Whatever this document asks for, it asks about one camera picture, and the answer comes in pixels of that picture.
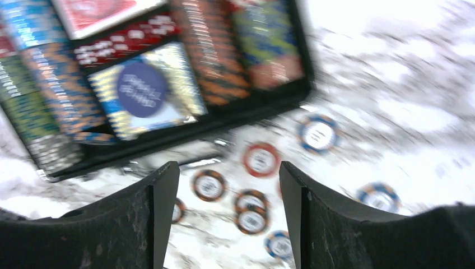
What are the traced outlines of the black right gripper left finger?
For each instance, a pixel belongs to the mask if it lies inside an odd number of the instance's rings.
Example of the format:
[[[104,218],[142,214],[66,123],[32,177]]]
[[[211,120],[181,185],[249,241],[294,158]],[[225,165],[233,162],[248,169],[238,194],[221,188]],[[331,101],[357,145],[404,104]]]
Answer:
[[[1,267],[162,268],[179,174],[170,161],[59,218],[1,221]]]

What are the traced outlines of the red white chip stack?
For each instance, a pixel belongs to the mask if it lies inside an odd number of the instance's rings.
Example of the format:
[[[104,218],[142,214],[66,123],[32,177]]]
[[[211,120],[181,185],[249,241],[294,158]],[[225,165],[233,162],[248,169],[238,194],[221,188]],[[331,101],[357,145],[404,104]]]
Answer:
[[[12,45],[10,41],[10,37],[7,31],[4,28],[4,25],[1,24],[0,26],[0,57],[11,57],[18,55],[15,47]]]

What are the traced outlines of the blue dealer button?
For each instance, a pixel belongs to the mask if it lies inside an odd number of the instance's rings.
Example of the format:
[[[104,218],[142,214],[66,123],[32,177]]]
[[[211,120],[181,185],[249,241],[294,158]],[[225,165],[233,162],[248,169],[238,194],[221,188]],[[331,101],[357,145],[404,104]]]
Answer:
[[[117,96],[122,107],[131,115],[149,118],[167,100],[169,85],[155,67],[142,62],[124,66],[117,78]]]

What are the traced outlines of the black aluminium poker case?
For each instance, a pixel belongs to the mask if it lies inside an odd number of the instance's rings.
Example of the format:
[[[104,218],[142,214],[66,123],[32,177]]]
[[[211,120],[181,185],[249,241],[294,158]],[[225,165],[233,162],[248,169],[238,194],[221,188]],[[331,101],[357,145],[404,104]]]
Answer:
[[[50,182],[296,108],[296,1],[2,1],[1,109]]]

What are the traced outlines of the brown poker chip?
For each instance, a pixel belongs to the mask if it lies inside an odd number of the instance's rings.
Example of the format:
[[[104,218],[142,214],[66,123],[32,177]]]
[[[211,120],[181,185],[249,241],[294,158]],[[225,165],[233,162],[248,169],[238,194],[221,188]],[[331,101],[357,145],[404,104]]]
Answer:
[[[249,207],[236,214],[235,224],[242,233],[257,235],[267,230],[269,217],[265,209]]]
[[[172,224],[180,222],[185,216],[187,208],[181,199],[176,198],[172,215]]]
[[[281,156],[278,150],[266,142],[249,145],[242,157],[245,170],[257,178],[273,175],[278,170],[280,162]]]
[[[267,196],[256,189],[242,190],[234,199],[235,212],[242,212],[249,206],[262,208],[264,211],[270,208]]]
[[[216,202],[227,191],[227,181],[223,175],[214,170],[201,170],[194,175],[191,181],[194,194],[202,201]]]

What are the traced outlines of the grey poker chip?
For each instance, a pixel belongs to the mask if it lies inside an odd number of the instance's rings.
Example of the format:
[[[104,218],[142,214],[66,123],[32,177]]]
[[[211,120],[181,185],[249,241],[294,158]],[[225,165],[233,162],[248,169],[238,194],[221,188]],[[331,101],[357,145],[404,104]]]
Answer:
[[[293,258],[290,236],[287,231],[276,230],[268,234],[264,247],[273,258],[287,260]]]
[[[338,145],[340,136],[338,123],[326,115],[307,115],[297,127],[299,145],[312,154],[330,151]]]
[[[380,182],[369,183],[358,189],[356,199],[364,205],[391,213],[397,213],[401,206],[395,190]]]

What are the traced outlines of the red dice row in case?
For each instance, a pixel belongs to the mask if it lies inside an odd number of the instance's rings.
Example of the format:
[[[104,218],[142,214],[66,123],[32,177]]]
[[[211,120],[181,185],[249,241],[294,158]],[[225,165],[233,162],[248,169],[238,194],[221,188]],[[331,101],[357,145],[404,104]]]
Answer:
[[[158,44],[178,32],[179,28],[169,13],[159,13],[78,45],[73,52],[81,66],[92,68]]]

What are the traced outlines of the red playing card deck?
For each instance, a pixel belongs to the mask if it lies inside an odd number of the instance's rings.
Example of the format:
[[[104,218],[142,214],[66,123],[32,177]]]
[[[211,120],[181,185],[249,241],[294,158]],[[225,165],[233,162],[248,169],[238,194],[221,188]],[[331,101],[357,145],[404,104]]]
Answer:
[[[53,0],[71,40],[84,39],[138,17],[165,0]]]

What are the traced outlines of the green chip stack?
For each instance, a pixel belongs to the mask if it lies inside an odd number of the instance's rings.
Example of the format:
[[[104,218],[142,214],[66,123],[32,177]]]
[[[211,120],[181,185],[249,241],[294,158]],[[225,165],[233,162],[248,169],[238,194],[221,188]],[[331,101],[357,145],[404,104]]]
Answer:
[[[41,169],[55,173],[82,160],[80,147],[61,132],[18,55],[1,58],[1,106]]]

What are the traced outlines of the brown orange chip stack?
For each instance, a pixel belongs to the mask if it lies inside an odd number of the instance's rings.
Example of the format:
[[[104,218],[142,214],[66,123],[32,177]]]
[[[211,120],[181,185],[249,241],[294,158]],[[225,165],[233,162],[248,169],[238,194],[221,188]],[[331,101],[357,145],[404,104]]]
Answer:
[[[170,9],[205,103],[248,98],[250,85],[221,1],[170,1]]]

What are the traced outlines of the orange blue chip stack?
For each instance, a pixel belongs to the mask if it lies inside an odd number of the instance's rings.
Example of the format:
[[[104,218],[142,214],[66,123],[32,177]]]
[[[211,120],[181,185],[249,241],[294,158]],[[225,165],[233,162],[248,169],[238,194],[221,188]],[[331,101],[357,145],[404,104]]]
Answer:
[[[67,43],[48,43],[20,52],[35,77],[60,130],[89,145],[112,145],[108,119]]]

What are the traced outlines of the blue playing card deck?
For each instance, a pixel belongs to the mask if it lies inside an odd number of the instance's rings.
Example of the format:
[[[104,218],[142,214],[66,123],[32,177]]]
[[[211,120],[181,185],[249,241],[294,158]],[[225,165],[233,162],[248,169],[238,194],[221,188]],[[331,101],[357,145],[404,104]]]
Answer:
[[[184,45],[177,41],[88,76],[116,136],[194,123],[208,110]]]

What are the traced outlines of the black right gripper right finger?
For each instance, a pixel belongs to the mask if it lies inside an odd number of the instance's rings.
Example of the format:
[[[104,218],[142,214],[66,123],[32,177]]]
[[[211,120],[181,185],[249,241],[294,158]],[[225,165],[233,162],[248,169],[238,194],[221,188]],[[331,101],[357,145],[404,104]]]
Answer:
[[[474,207],[403,216],[352,200],[292,163],[280,187],[297,268],[473,268]]]

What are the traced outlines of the light blue chip stack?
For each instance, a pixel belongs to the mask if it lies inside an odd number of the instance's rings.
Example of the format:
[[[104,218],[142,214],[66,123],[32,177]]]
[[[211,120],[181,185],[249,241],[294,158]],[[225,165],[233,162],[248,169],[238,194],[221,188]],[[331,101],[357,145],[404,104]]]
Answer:
[[[18,50],[69,42],[51,1],[1,0],[1,20]]]

